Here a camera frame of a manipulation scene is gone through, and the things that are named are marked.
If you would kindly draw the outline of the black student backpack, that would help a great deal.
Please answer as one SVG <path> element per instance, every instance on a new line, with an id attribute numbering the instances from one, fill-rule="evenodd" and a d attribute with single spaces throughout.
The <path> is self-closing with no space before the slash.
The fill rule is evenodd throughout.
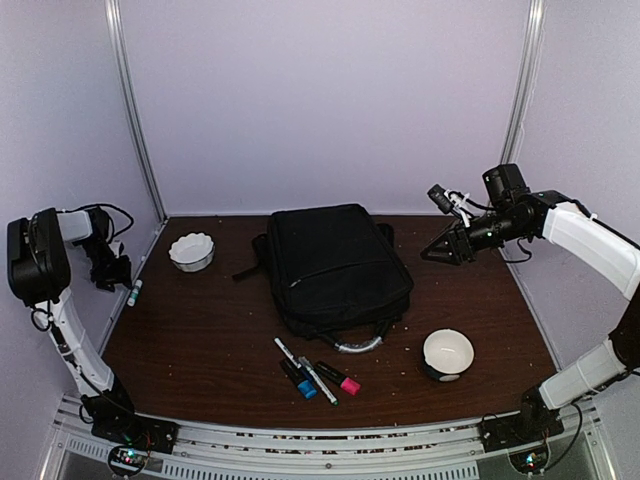
<path id="1" fill-rule="evenodd" d="M 273 213 L 252 248 L 285 326 L 344 354 L 378 348 L 410 307 L 412 277 L 394 248 L 391 225 L 359 204 Z"/>

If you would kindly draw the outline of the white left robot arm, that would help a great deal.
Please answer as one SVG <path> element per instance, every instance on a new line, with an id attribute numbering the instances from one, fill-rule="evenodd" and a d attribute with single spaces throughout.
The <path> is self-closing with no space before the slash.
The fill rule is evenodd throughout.
<path id="1" fill-rule="evenodd" d="M 7 278 L 14 296 L 30 309 L 36 330 L 46 333 L 76 382 L 92 420 L 123 444 L 137 442 L 144 424 L 117 375 L 89 339 L 71 291 L 67 248 L 83 249 L 90 261 L 90 281 L 113 292 L 133 287 L 131 261 L 116 238 L 130 229 L 133 217 L 106 203 L 72 210 L 48 208 L 7 224 Z"/>

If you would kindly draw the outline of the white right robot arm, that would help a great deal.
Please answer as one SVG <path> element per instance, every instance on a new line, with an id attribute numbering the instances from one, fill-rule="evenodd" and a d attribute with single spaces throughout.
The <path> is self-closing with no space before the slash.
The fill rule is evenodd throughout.
<path id="1" fill-rule="evenodd" d="M 535 440 L 574 401 L 639 379 L 639 244 L 579 200 L 527 186 L 513 163 L 485 171 L 481 200 L 433 185 L 448 215 L 422 249 L 425 261 L 466 265 L 497 256 L 549 348 L 555 372 L 523 393 L 512 430 Z"/>

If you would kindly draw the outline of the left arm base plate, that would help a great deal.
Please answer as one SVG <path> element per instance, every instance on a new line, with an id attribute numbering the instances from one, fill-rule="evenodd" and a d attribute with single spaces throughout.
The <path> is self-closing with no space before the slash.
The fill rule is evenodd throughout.
<path id="1" fill-rule="evenodd" d="M 115 417 L 96 422 L 91 433 L 113 443 L 137 450 L 171 454 L 177 439 L 179 425 L 175 422 L 144 416 Z"/>

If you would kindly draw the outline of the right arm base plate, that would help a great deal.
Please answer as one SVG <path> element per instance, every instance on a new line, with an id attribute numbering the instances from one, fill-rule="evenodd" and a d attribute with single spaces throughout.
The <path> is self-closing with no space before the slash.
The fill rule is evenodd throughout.
<path id="1" fill-rule="evenodd" d="M 489 415 L 479 422 L 478 429 L 487 453 L 540 442 L 564 432 L 563 423 L 557 416 L 535 419 L 522 413 L 502 417 Z"/>

